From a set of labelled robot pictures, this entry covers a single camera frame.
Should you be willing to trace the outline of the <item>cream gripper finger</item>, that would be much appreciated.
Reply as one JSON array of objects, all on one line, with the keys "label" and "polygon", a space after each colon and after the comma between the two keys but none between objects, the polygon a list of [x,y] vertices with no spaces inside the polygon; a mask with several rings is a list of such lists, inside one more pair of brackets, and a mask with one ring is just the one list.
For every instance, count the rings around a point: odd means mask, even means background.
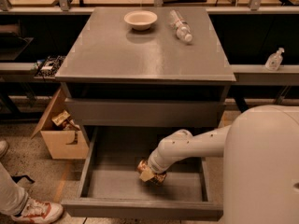
[{"label": "cream gripper finger", "polygon": [[150,168],[146,168],[140,171],[140,179],[144,182],[151,180],[154,177],[154,173],[151,171]]}]

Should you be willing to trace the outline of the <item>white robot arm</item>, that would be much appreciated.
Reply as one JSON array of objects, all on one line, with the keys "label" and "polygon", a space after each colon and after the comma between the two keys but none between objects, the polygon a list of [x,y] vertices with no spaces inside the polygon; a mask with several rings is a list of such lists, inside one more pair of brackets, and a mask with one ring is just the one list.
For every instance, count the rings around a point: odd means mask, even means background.
[{"label": "white robot arm", "polygon": [[255,106],[232,124],[192,135],[178,130],[138,164],[161,184],[175,162],[223,157],[224,224],[299,224],[299,107]]}]

